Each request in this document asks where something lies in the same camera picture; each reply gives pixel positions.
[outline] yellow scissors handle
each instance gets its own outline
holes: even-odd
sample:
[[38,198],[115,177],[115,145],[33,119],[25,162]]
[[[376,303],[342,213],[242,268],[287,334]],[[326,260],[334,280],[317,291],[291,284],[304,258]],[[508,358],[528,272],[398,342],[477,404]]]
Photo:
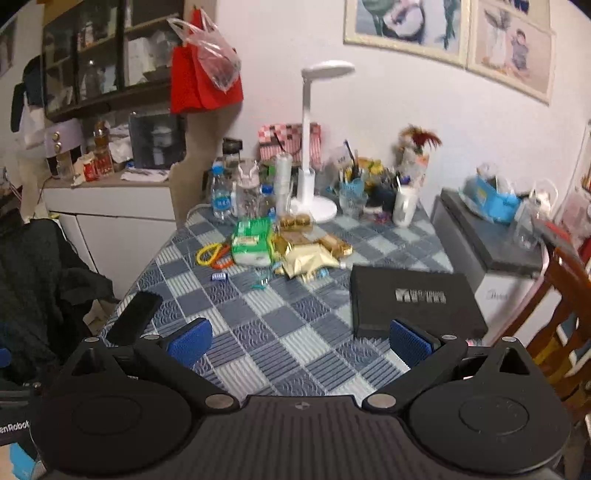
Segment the yellow scissors handle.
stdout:
[[[213,263],[213,261],[217,258],[218,253],[222,249],[222,244],[209,244],[203,247],[199,252],[195,254],[195,261],[197,265],[202,267],[208,267]],[[209,253],[209,257],[207,260],[204,260],[203,257]]]

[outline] framed photo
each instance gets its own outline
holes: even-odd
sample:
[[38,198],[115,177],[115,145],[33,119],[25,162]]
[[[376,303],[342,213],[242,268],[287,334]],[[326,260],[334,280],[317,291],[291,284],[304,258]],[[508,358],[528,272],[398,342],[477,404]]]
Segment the framed photo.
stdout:
[[346,0],[345,42],[465,66],[470,0]]
[[528,22],[550,29],[549,0],[491,0],[491,3],[497,3],[499,7],[523,14]]
[[469,70],[550,103],[555,39],[551,30],[494,0],[474,1],[470,29]]
[[14,58],[14,35],[16,30],[16,15],[0,30],[0,77],[12,67],[12,59]]

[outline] black box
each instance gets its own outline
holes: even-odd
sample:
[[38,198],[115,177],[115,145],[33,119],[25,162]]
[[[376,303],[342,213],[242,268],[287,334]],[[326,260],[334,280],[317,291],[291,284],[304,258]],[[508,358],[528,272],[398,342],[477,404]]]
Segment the black box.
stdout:
[[354,265],[350,292],[356,337],[388,338],[390,321],[396,319],[438,337],[479,339],[488,331],[461,273]]

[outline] smartphone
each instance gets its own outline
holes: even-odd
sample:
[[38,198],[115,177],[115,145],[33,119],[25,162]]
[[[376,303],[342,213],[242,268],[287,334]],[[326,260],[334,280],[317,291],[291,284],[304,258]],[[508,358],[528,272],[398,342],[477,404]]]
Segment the smartphone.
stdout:
[[119,346],[132,345],[144,332],[160,305],[160,295],[150,291],[137,292],[107,333],[107,340]]

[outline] lamp head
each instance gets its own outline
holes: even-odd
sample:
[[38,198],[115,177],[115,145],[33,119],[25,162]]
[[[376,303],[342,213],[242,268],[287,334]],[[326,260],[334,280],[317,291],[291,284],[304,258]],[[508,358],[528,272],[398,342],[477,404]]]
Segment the lamp head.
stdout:
[[302,69],[301,76],[305,82],[312,80],[332,79],[353,73],[355,66],[348,61],[329,60]]

